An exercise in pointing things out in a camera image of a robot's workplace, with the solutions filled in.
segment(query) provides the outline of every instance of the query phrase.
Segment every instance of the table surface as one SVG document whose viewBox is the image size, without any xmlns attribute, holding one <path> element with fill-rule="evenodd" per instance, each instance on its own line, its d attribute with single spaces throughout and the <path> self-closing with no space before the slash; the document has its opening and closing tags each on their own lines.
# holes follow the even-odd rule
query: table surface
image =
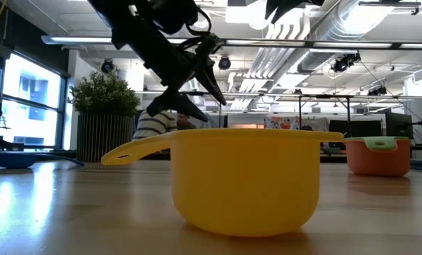
<svg viewBox="0 0 422 255">
<path fill-rule="evenodd" d="M 362 177 L 322 164 L 311 220 L 247 239 L 187 224 L 173 206 L 169 161 L 0 170 L 0 254 L 422 254 L 422 172 Z"/>
</svg>

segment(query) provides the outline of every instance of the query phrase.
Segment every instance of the yellow plastic pot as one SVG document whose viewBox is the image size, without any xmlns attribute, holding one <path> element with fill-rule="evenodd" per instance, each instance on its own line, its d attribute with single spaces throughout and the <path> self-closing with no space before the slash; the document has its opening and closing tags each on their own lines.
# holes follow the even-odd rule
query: yellow plastic pot
<svg viewBox="0 0 422 255">
<path fill-rule="evenodd" d="M 171 148 L 172 196 L 189 223 L 241 237 L 291 232 L 313 215 L 319 196 L 320 142 L 334 132 L 184 130 L 129 142 L 102 158 L 130 164 Z"/>
</svg>

